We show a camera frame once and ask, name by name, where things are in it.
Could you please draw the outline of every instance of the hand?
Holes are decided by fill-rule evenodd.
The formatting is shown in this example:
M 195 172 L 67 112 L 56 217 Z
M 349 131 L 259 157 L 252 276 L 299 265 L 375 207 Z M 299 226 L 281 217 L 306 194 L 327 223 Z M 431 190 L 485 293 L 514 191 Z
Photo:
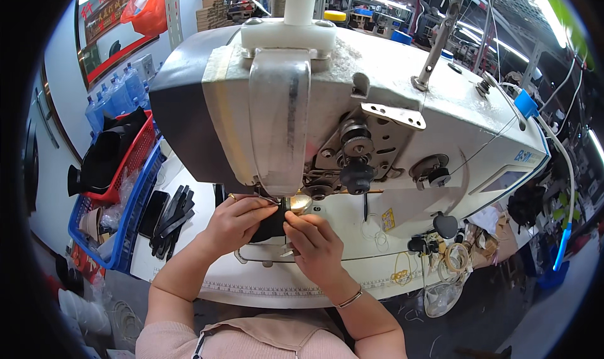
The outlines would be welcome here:
M 266 199 L 235 194 L 216 207 L 207 228 L 197 235 L 204 251 L 214 260 L 249 243 L 260 221 L 277 211 Z
M 323 291 L 350 278 L 342 267 L 344 243 L 327 220 L 317 215 L 298 217 L 291 211 L 285 219 L 283 230 L 299 252 L 294 261 L 306 278 Z

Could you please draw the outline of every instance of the smartphone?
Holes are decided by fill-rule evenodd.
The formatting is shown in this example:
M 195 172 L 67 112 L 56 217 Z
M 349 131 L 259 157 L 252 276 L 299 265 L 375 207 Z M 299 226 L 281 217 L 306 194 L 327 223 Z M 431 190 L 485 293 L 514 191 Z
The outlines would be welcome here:
M 138 234 L 148 239 L 153 237 L 169 200 L 170 194 L 159 190 L 153 191 L 138 225 Z

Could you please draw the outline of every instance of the red plastic basket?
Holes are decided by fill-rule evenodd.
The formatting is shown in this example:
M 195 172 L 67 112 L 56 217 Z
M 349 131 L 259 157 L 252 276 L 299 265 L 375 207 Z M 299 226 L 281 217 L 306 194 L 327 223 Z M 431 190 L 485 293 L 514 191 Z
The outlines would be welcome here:
M 109 188 L 104 194 L 95 194 L 93 192 L 83 192 L 83 196 L 86 196 L 95 201 L 102 203 L 119 203 L 120 202 L 120 188 L 121 180 L 124 176 L 124 172 L 127 170 L 126 177 L 128 177 L 135 169 L 140 169 L 151 148 L 155 143 L 155 130 L 153 128 L 153 114 L 150 110 L 146 110 L 147 121 L 143 125 L 142 129 L 138 132 L 138 135 L 134 138 L 134 141 L 128 148 L 128 151 L 124 155 L 120 166 L 115 172 L 114 178 L 111 180 Z M 117 116 L 116 119 L 122 119 L 127 114 Z

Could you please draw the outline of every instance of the ruler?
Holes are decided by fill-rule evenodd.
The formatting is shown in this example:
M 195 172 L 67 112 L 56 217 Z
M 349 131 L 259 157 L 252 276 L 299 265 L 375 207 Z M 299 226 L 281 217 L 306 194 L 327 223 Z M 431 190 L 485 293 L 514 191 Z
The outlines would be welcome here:
M 422 271 L 416 270 L 415 272 L 412 272 L 410 276 L 417 278 L 421 275 Z M 401 278 L 400 282 L 403 284 L 407 283 L 410 276 Z M 367 280 L 365 282 L 360 282 L 359 284 L 364 290 L 371 291 L 378 290 L 387 285 L 394 285 L 395 282 L 389 278 L 381 278 Z M 269 299 L 313 299 L 325 297 L 323 291 L 318 287 L 258 287 L 212 281 L 204 281 L 201 291 L 220 293 L 223 295 L 262 297 Z

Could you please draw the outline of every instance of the yellow sticker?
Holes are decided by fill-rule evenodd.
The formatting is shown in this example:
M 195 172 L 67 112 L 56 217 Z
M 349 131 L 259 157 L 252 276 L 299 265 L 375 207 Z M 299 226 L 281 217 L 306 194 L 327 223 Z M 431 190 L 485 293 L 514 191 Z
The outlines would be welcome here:
M 392 208 L 389 208 L 388 211 L 382 214 L 382 225 L 384 232 L 388 232 L 396 226 L 396 223 L 394 223 L 394 215 L 392 213 Z

